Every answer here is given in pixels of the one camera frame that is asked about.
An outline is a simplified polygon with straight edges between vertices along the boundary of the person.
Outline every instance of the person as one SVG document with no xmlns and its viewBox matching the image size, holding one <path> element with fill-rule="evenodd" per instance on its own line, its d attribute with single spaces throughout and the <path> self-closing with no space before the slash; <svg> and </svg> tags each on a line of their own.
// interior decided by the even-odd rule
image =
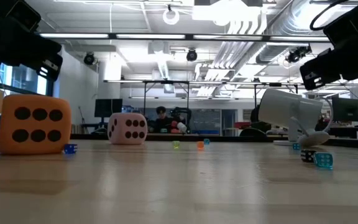
<svg viewBox="0 0 358 224">
<path fill-rule="evenodd" d="M 166 129 L 169 132 L 173 119 L 167 116 L 167 109 L 163 106 L 159 106 L 156 112 L 158 118 L 155 120 L 154 132 L 161 133 L 161 129 Z"/>
</svg>

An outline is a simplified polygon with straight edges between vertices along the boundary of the wooden table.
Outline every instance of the wooden table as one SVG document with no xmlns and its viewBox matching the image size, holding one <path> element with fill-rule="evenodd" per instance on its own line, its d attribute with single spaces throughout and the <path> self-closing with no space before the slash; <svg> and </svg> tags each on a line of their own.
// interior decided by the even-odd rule
<svg viewBox="0 0 358 224">
<path fill-rule="evenodd" d="M 0 156 L 0 223 L 358 223 L 358 149 L 320 147 L 324 170 L 267 143 L 72 143 Z"/>
</svg>

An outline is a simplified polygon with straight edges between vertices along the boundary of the pink die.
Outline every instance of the pink die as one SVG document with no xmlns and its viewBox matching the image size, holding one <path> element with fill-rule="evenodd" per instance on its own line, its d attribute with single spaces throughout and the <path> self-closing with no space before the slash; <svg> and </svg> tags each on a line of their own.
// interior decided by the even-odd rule
<svg viewBox="0 0 358 224">
<path fill-rule="evenodd" d="M 113 113 L 109 119 L 108 136 L 113 144 L 142 144 L 147 135 L 147 122 L 138 113 Z"/>
</svg>

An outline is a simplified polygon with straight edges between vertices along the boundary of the computer monitor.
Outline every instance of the computer monitor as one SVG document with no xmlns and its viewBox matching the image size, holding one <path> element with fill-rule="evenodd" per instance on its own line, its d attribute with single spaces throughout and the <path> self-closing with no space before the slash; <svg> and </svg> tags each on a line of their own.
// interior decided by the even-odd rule
<svg viewBox="0 0 358 224">
<path fill-rule="evenodd" d="M 122 99 L 97 99 L 94 106 L 95 118 L 109 118 L 113 113 L 121 113 Z"/>
<path fill-rule="evenodd" d="M 334 121 L 358 121 L 358 100 L 333 98 Z"/>
</svg>

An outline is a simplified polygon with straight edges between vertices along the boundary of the black die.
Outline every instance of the black die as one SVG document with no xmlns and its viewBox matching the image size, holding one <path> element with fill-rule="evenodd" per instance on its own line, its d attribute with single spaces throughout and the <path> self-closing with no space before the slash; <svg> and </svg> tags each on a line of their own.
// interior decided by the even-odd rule
<svg viewBox="0 0 358 224">
<path fill-rule="evenodd" d="M 301 150 L 301 159 L 303 162 L 314 162 L 314 150 Z"/>
</svg>

